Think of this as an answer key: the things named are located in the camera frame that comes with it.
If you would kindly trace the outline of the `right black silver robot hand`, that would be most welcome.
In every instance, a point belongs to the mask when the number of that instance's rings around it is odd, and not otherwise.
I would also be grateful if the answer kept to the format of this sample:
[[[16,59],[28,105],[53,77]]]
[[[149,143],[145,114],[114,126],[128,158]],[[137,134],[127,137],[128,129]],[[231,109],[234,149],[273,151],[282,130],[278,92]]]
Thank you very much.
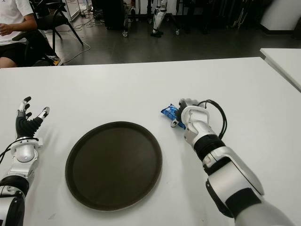
[[[190,105],[196,106],[198,104],[198,100],[190,99],[190,98],[182,98],[179,100],[179,108],[175,111],[175,118],[171,122],[171,127],[174,128],[176,126],[180,126],[185,129],[185,125],[182,122],[182,112],[183,110]]]

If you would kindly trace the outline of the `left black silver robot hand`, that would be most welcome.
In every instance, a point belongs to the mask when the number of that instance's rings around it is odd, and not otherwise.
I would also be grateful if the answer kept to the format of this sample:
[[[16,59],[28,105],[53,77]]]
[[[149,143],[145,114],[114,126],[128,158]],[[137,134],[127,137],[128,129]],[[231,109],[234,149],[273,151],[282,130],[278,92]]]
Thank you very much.
[[[28,120],[28,118],[32,115],[31,112],[26,112],[27,109],[30,107],[30,100],[31,97],[26,97],[24,100],[21,101],[19,108],[17,109],[15,123],[16,139],[20,139],[22,137],[34,137],[34,134],[37,132],[44,119],[50,113],[50,108],[45,107],[38,116],[31,120]]]

